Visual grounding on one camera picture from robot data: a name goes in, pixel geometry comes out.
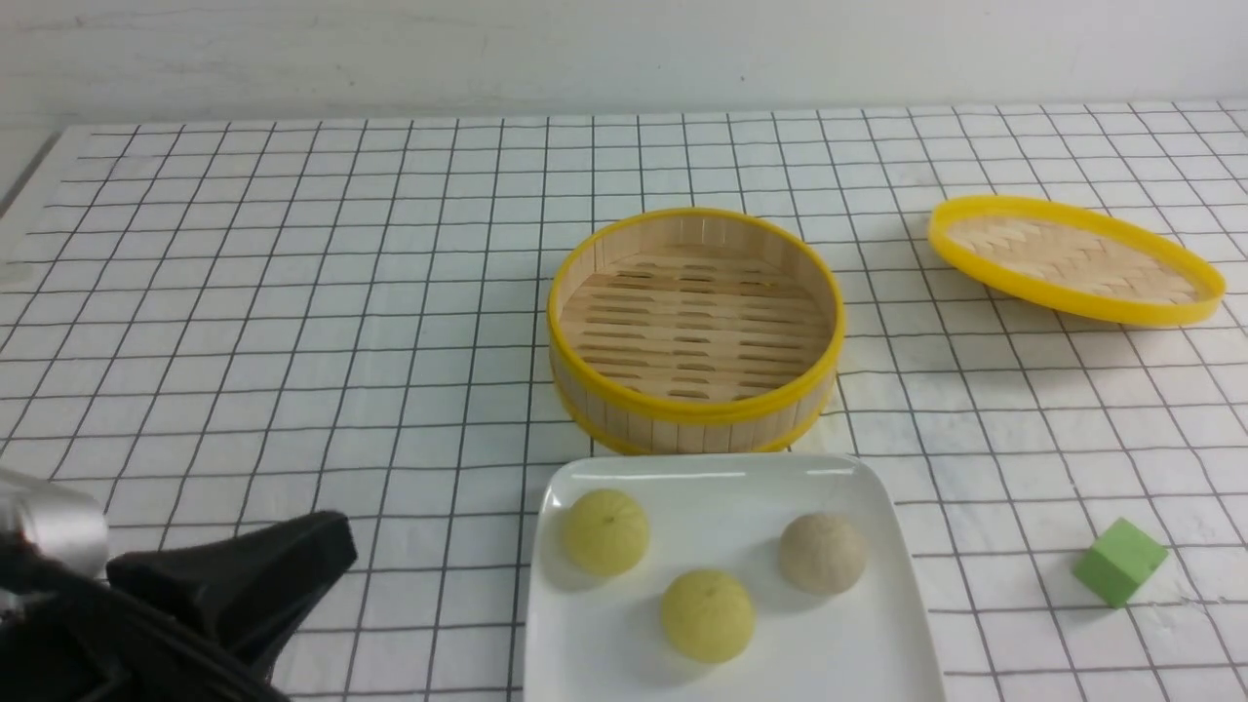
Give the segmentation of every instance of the white wall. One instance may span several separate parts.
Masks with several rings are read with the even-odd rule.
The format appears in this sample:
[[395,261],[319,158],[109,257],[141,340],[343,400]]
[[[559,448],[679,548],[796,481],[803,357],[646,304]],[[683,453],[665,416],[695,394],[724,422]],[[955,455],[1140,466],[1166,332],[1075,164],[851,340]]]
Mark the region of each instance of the white wall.
[[1248,94],[1244,0],[2,0],[0,125]]

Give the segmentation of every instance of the yellow rim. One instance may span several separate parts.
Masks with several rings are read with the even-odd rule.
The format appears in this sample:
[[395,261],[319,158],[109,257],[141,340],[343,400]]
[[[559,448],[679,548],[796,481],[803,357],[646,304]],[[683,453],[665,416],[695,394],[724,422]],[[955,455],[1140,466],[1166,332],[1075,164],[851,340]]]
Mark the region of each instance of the yellow rim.
[[[609,236],[617,230],[633,226],[646,220],[685,215],[716,216],[760,226],[776,236],[784,237],[789,241],[789,244],[801,251],[804,256],[815,262],[817,265],[817,270],[824,274],[824,281],[831,289],[832,299],[835,300],[836,321],[832,326],[832,340],[831,344],[827,345],[822,356],[820,356],[805,373],[799,376],[792,382],[756,397],[738,400],[734,402],[681,402],[676,400],[666,400],[629,390],[608,378],[589,367],[589,363],[583,361],[568,344],[568,339],[564,336],[563,330],[559,329],[558,320],[554,319],[554,315],[550,311],[555,307],[554,301],[559,296],[559,286],[563,284],[568,271],[572,269],[572,262],[575,261],[583,251],[592,247],[595,241]],[[587,390],[602,397],[604,402],[655,420],[671,422],[688,422],[690,420],[696,420],[699,423],[719,425],[760,417],[781,407],[789,406],[799,401],[815,385],[827,377],[827,375],[835,370],[836,356],[840,353],[841,342],[845,340],[845,302],[841,300],[841,291],[836,286],[836,279],[834,279],[832,272],[827,270],[827,264],[819,257],[819,254],[816,254],[814,249],[807,246],[796,236],[773,225],[771,222],[741,215],[739,212],[714,210],[709,207],[679,207],[675,210],[645,212],[644,215],[620,220],[610,226],[603,227],[593,236],[583,241],[580,246],[577,246],[577,249],[574,249],[572,254],[564,259],[563,265],[559,266],[559,272],[554,276],[554,284],[550,286],[550,296],[547,300],[547,326],[550,331],[550,349],[559,353],[559,356],[567,362],[572,375],[575,376],[575,378],[584,385]],[[610,446],[607,441],[603,441],[603,443]]]
[[[1184,305],[1116,300],[1013,272],[958,246],[948,237],[948,227],[953,222],[983,216],[1047,220],[1113,239],[1172,266],[1201,291],[1201,300]],[[990,287],[1045,307],[1108,322],[1139,326],[1198,322],[1217,311],[1218,301],[1227,291],[1227,284],[1217,269],[1187,249],[1122,220],[1046,200],[998,195],[957,197],[932,211],[927,239],[932,249],[951,266]]]
[[[603,446],[610,448],[612,451],[614,451],[617,453],[623,453],[625,456],[648,456],[648,455],[654,453],[654,451],[646,451],[645,448],[641,448],[641,447],[636,446],[635,443],[629,443],[628,441],[624,441],[623,438],[618,438],[618,437],[612,436],[612,435],[604,432],[603,430],[598,428],[598,425],[590,422],[589,417],[587,417],[585,415],[580,413],[580,410],[577,410],[575,407],[573,407],[572,402],[568,401],[568,396],[563,393],[563,388],[559,387],[558,382],[554,383],[554,392],[555,392],[555,395],[559,396],[559,403],[563,405],[563,408],[568,412],[568,415],[572,417],[572,420],[574,422],[577,422],[577,426],[579,426],[594,441],[602,443]],[[827,397],[830,395],[831,393],[825,395],[824,398],[819,403],[819,410],[816,410],[809,417],[806,417],[805,420],[802,420],[801,423],[797,425],[797,426],[795,426],[791,431],[789,431],[789,433],[785,433],[784,436],[781,436],[780,438],[778,438],[778,440],[775,440],[775,441],[773,441],[770,443],[764,443],[763,446],[759,446],[758,448],[751,448],[750,452],[751,453],[773,453],[775,451],[784,451],[789,446],[792,446],[794,441],[797,441],[799,438],[801,438],[801,436],[804,433],[806,433],[807,431],[810,431],[810,427],[815,426],[815,422],[819,421],[819,417],[821,416],[820,412],[827,405]]]

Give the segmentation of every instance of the grid tablecloth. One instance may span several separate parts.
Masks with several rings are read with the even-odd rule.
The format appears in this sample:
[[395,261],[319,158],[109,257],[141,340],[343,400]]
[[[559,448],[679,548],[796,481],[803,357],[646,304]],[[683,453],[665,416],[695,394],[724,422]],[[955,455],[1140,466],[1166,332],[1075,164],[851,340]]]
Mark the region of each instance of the grid tablecloth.
[[[739,210],[842,286],[815,447],[887,483],[951,700],[1243,700],[1246,127],[1248,101],[92,127],[0,295],[0,460],[99,497],[116,552],[341,510],[359,561],[275,682],[520,700],[542,491],[604,452],[552,390],[553,271],[643,210]],[[992,294],[924,240],[988,191],[1167,232],[1226,302],[1152,331]],[[1109,612],[1070,566],[1119,516],[1173,556]]]

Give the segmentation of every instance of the square plate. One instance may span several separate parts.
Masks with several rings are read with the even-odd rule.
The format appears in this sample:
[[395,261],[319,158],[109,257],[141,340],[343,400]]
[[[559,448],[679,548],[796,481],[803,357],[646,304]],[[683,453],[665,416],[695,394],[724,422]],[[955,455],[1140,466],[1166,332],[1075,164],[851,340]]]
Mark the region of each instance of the square plate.
[[[605,581],[573,566],[559,540],[568,507],[604,487],[631,495],[650,520],[645,557]],[[844,513],[870,545],[862,578],[830,600],[780,575],[780,533],[807,512]],[[721,666],[676,653],[659,623],[668,585],[703,567],[739,578],[756,611],[749,648]],[[866,465],[842,456],[568,463],[550,480],[538,518],[527,630],[524,696],[542,702],[945,700],[892,501]]]

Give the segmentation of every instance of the green foam block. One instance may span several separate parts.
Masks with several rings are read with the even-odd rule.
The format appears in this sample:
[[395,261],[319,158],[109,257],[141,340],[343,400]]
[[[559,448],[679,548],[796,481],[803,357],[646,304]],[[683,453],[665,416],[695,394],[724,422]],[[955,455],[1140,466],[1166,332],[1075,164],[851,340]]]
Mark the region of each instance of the green foam block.
[[1119,608],[1162,565],[1169,551],[1119,518],[1075,563],[1075,577],[1104,603]]

